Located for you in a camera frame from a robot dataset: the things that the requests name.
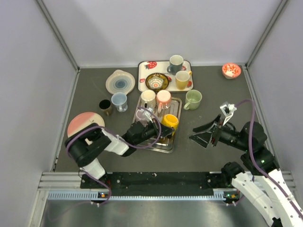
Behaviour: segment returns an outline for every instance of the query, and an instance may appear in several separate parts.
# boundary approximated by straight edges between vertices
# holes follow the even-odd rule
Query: red bowl
[[[235,63],[226,63],[222,66],[222,73],[227,79],[235,79],[241,74],[241,68]]]

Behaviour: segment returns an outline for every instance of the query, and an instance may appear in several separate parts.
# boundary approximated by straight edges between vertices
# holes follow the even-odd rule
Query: dark mug
[[[169,59],[169,66],[167,67],[167,72],[175,75],[177,72],[182,70],[183,58],[180,55],[173,55]]]
[[[99,103],[99,107],[102,112],[106,113],[107,116],[110,116],[113,113],[113,107],[109,100],[104,99]]]

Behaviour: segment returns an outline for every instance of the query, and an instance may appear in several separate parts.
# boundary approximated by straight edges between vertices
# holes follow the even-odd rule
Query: pink mug
[[[160,113],[161,110],[168,109],[170,107],[171,102],[171,94],[167,90],[161,90],[157,93],[157,112]]]

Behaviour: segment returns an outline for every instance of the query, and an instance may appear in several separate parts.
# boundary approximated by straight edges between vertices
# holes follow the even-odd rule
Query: strawberry pattern tray
[[[190,77],[190,81],[185,89],[179,90],[176,87],[176,76],[170,72],[167,72],[167,67],[169,66],[169,61],[143,61],[138,65],[138,89],[139,91],[143,92],[148,90],[147,86],[145,85],[146,78],[155,72],[163,73],[169,79],[169,85],[166,88],[167,91],[170,92],[187,92],[193,89],[193,77]],[[182,70],[191,71],[191,66],[188,61],[183,62]]]

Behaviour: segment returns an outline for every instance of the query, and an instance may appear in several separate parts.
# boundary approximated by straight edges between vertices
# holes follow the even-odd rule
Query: metal tray
[[[144,104],[141,103],[141,97],[139,98],[138,101],[138,106],[144,107]],[[157,113],[157,106],[154,108],[153,113],[158,117],[159,121],[162,121],[162,118],[166,114],[172,114],[175,115],[179,120],[180,120],[180,115],[181,115],[181,108],[182,108],[182,100],[176,97],[171,98],[171,103],[170,103],[170,108],[167,110],[162,110],[160,114]],[[177,137],[178,130],[176,133],[169,139],[169,138],[164,138],[161,140],[158,140],[152,147],[147,148],[148,150],[154,150],[158,152],[163,152],[163,153],[171,153],[173,152],[174,144],[175,144],[175,138]],[[147,146],[155,141],[156,138],[150,138],[149,140],[141,143],[140,145]]]

